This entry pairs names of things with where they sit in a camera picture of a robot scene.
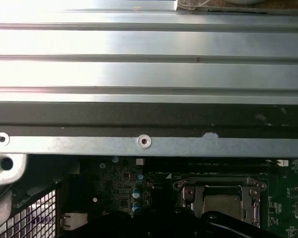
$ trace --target screw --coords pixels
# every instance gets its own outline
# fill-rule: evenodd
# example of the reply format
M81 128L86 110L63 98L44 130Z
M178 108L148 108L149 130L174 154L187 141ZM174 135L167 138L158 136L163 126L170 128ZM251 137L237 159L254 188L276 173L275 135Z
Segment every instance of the screw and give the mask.
M252 195L256 195L256 194L257 194L257 191L250 190L250 193L251 193Z
M217 218L217 216L216 216L216 215L214 215L214 214L210 214L210 215L209 215L209 218L210 218L210 219L216 219L216 218Z
M193 194L193 191L192 191L192 190L187 190L186 192L187 192L187 194L189 194L189 195L192 195L192 194Z

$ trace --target metal panel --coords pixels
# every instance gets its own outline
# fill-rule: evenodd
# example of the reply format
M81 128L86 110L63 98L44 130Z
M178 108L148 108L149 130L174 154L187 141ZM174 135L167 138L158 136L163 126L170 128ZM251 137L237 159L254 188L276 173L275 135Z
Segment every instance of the metal panel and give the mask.
M0 226L0 238L55 238L55 190Z
M134 137L32 137L15 136L0 153L298 158L298 139L152 137L143 149Z
M298 17L18 17L0 17L0 101L298 105Z
M0 55L298 58L298 34L0 30Z
M294 31L298 30L298 16L262 16L262 15L220 15L220 14L181 14L175 12L30 12L27 14L14 12L0 14L0 27L18 28L20 26L59 26L103 28L121 27L121 30L155 29L175 31Z
M73 10L98 11L175 11L176 1L142 0L0 0L0 11L12 14Z

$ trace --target black plastic part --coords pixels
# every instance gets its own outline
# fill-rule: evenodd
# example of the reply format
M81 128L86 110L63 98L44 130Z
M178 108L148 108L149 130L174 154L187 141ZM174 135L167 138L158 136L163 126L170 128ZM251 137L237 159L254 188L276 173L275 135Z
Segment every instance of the black plastic part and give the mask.
M127 213L114 212L64 234L62 238L82 238L91 234L100 238L279 238L220 212L208 212L198 219L187 209L153 207L133 218Z
M201 221L205 224L205 232L212 234L212 237L279 238L279 236L273 233L259 229L251 224L220 212L206 212L202 215Z
M0 102L11 136L298 138L298 106Z
M0 102L0 125L298 127L298 106Z

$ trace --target metal frame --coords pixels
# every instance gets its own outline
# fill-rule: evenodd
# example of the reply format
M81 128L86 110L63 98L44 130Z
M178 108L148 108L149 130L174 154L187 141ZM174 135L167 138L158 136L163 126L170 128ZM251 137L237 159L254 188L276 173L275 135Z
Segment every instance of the metal frame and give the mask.
M298 139L152 137L149 147L135 137L13 136L0 153L298 158Z

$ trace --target screw hole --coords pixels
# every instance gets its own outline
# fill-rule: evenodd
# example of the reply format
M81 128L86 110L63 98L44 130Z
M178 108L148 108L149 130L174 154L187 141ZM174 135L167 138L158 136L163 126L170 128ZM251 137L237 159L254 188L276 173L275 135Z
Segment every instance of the screw hole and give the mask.
M11 170L13 168L13 160L9 157L4 157L1 159L0 166L5 171Z
M4 136L0 136L0 142L5 142L5 137Z

